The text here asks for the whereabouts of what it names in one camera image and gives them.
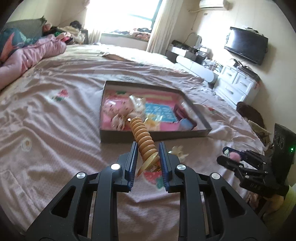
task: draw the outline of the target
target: silver screw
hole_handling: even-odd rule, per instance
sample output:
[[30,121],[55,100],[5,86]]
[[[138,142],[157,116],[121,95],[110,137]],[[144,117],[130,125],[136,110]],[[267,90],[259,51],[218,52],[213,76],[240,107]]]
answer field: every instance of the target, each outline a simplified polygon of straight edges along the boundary
[[118,164],[118,163],[114,163],[114,164],[111,165],[112,170],[118,170],[120,167],[121,167],[121,165]]
[[212,173],[212,178],[218,180],[220,178],[220,175],[218,173]]
[[179,170],[183,171],[183,170],[186,169],[186,166],[183,165],[183,164],[179,164],[179,165],[177,165],[177,168],[178,168]]
[[78,178],[78,179],[82,179],[82,178],[85,178],[85,173],[84,172],[80,172],[80,173],[78,173],[77,175],[76,175],[76,177]]

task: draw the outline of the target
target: beige coil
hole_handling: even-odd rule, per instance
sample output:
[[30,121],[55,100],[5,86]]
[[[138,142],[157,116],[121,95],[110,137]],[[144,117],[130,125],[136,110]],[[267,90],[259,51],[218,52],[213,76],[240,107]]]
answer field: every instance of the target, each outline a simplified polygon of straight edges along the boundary
[[160,157],[152,137],[139,117],[131,119],[130,127],[135,140],[138,143],[139,152],[141,153],[141,157],[144,162],[138,171],[137,176],[139,176],[144,170],[158,163],[160,161]]

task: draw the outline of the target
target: window frame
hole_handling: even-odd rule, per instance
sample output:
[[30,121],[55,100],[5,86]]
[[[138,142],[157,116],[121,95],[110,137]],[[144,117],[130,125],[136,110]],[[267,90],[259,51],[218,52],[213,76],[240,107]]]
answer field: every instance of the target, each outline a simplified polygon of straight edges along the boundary
[[129,14],[129,16],[151,21],[152,22],[151,29],[153,29],[154,24],[155,24],[155,21],[156,21],[156,18],[157,18],[157,14],[159,12],[159,9],[160,9],[160,6],[161,6],[162,2],[163,2],[163,0],[159,0],[153,18],[146,18],[146,17],[140,16],[140,15],[135,15],[135,14]]

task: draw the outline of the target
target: tv screen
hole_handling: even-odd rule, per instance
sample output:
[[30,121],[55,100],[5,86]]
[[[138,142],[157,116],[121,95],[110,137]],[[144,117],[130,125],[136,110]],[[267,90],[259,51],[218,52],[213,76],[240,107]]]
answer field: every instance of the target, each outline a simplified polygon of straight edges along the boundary
[[240,28],[230,28],[224,48],[251,63],[261,65],[267,51],[268,38]]

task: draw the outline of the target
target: box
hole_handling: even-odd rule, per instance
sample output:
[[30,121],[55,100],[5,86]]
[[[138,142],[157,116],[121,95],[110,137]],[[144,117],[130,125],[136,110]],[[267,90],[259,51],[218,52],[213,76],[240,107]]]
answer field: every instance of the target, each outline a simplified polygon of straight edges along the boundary
[[126,127],[126,129],[122,131],[113,130],[110,124],[111,118],[103,111],[103,105],[107,101],[113,99],[114,103],[116,103],[116,101],[128,99],[129,95],[144,97],[147,100],[146,110],[152,111],[155,106],[160,106],[161,111],[167,111],[166,109],[170,106],[173,112],[174,105],[182,103],[182,106],[185,106],[187,108],[186,110],[189,110],[192,118],[197,122],[197,126],[193,130],[180,131],[180,122],[173,122],[170,120],[172,115],[166,115],[165,118],[162,119],[164,121],[161,122],[159,131],[148,130],[154,141],[206,137],[212,130],[202,113],[180,90],[138,83],[106,81],[102,95],[99,123],[102,142],[131,143],[135,140],[129,127]]

